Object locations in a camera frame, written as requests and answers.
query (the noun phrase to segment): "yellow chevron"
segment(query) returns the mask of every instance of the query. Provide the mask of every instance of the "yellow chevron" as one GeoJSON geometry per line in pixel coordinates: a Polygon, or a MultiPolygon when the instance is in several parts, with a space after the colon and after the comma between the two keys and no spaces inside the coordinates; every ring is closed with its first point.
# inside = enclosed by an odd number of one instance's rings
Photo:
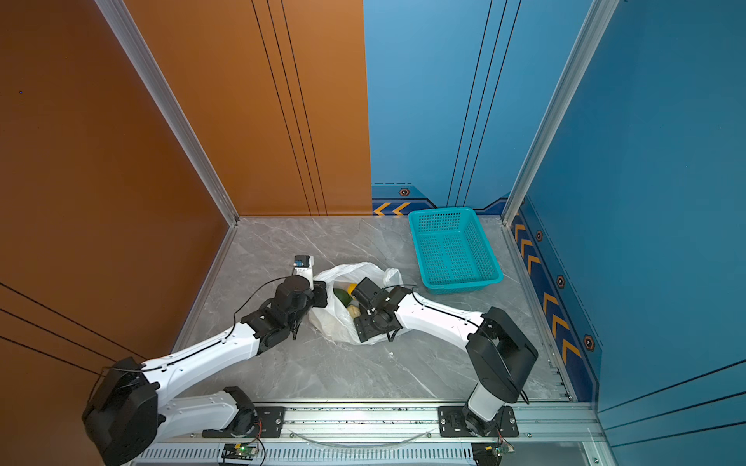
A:
{"type": "Polygon", "coordinates": [[[396,215],[402,215],[402,216],[404,216],[404,214],[403,214],[403,213],[401,213],[401,210],[402,210],[403,208],[405,208],[406,206],[410,205],[410,204],[411,204],[410,202],[405,202],[404,204],[402,204],[402,205],[400,205],[399,207],[397,207],[396,209],[394,209],[394,213],[395,213],[396,215]]]}
{"type": "Polygon", "coordinates": [[[577,354],[577,357],[582,358],[580,355],[580,350],[578,350],[572,343],[569,341],[562,339],[562,361],[567,365],[567,350],[572,351],[573,353],[577,354]]]}
{"type": "Polygon", "coordinates": [[[533,243],[528,239],[521,240],[521,257],[526,257],[526,245],[533,246],[533,243]]]}
{"type": "Polygon", "coordinates": [[[515,242],[518,243],[518,230],[526,230],[525,225],[516,225],[515,226],[515,242]]]}
{"type": "Polygon", "coordinates": [[[537,264],[541,264],[542,261],[539,260],[538,257],[532,256],[531,254],[528,255],[528,274],[531,275],[531,263],[536,262],[537,264]]]}
{"type": "Polygon", "coordinates": [[[570,330],[570,326],[567,325],[567,322],[565,322],[561,318],[557,317],[557,314],[552,315],[552,335],[554,335],[554,338],[557,337],[557,324],[562,325],[567,330],[570,330]]]}
{"type": "Polygon", "coordinates": [[[557,306],[560,305],[560,303],[557,303],[557,299],[554,296],[544,293],[544,315],[547,315],[547,301],[555,303],[557,306]]]}
{"type": "Polygon", "coordinates": [[[374,213],[377,213],[378,215],[380,215],[381,217],[383,217],[383,216],[385,215],[385,213],[383,213],[383,212],[382,212],[382,211],[383,211],[383,209],[386,209],[386,208],[387,208],[388,206],[390,206],[390,205],[391,205],[391,203],[390,203],[390,202],[384,202],[383,204],[381,204],[381,205],[380,205],[380,207],[378,207],[378,208],[377,208],[376,210],[374,210],[373,212],[374,212],[374,213]]]}

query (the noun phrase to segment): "blue wall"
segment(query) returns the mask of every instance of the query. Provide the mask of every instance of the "blue wall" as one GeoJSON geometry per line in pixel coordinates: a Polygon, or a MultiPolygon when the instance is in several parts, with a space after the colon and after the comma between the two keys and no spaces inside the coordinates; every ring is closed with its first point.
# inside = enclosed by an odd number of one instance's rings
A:
{"type": "Polygon", "coordinates": [[[414,185],[438,206],[508,193],[590,4],[365,0],[373,184],[414,185]]]}
{"type": "Polygon", "coordinates": [[[710,463],[699,438],[743,433],[677,435],[746,421],[746,364],[685,382],[746,358],[744,18],[740,1],[620,1],[529,191],[598,333],[622,465],[675,445],[710,463]]]}

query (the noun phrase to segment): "ventilation grille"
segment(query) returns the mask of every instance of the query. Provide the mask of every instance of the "ventilation grille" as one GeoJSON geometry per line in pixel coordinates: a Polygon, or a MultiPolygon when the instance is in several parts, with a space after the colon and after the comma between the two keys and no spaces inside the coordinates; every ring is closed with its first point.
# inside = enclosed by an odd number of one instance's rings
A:
{"type": "MultiPolygon", "coordinates": [[[[219,465],[222,444],[158,444],[138,456],[133,466],[149,464],[172,465],[219,465]]],[[[473,465],[471,448],[467,444],[438,443],[422,446],[407,446],[396,450],[383,448],[326,448],[312,447],[306,444],[275,444],[267,445],[267,459],[265,466],[279,465],[473,465]]],[[[253,461],[240,462],[252,465],[253,461]]]]}

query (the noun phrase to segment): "orange wall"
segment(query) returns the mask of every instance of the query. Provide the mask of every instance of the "orange wall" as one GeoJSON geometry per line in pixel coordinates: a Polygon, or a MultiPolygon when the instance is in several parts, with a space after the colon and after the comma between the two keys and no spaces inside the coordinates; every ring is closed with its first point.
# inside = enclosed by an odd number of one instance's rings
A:
{"type": "MultiPolygon", "coordinates": [[[[0,37],[0,282],[145,357],[168,353],[225,220],[93,0],[3,2],[0,37]]],[[[0,308],[128,356],[2,287],[0,308]]],[[[96,373],[110,363],[3,312],[0,336],[96,373]]],[[[81,423],[96,376],[0,350],[3,463],[99,465],[81,423]]]]}
{"type": "Polygon", "coordinates": [[[239,214],[371,212],[362,0],[126,4],[239,214]]]}

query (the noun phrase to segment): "green vegetable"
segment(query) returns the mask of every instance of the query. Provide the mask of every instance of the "green vegetable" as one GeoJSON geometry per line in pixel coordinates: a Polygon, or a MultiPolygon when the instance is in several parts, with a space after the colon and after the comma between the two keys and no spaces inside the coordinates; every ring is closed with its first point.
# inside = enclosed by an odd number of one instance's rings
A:
{"type": "Polygon", "coordinates": [[[335,288],[334,289],[334,296],[337,297],[340,301],[342,301],[342,305],[344,307],[347,307],[352,302],[352,296],[350,296],[345,290],[335,288]]]}

